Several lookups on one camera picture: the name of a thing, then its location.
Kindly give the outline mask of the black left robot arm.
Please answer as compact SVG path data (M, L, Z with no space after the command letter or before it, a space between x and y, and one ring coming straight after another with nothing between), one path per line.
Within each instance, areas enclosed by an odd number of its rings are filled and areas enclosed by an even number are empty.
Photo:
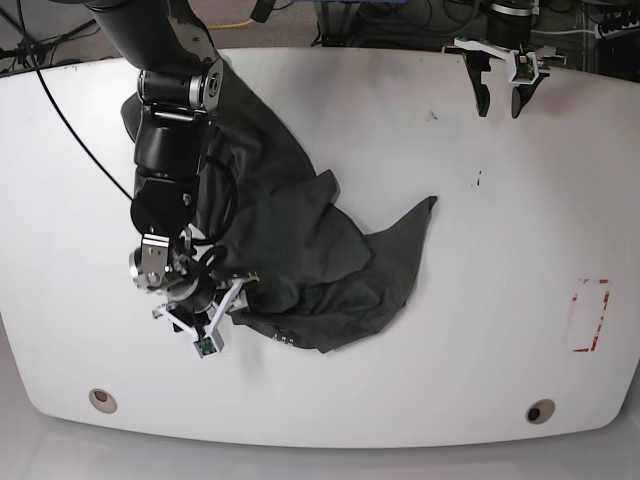
M519 117L542 81L550 76L545 58L552 56L554 50L529 48L533 16L531 1L490 1L485 38L455 41L463 50L479 116L486 116L490 107L490 92L482 75L491 70L492 58L504 63L507 81L512 85L511 116L514 119Z

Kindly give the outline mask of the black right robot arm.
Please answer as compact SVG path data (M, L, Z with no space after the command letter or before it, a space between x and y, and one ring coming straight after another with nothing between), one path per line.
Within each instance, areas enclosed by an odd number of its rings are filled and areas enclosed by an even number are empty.
M197 289L188 239L200 174L217 113L224 66L187 1L89 1L98 25L138 68L131 220L142 240L134 281L170 302Z

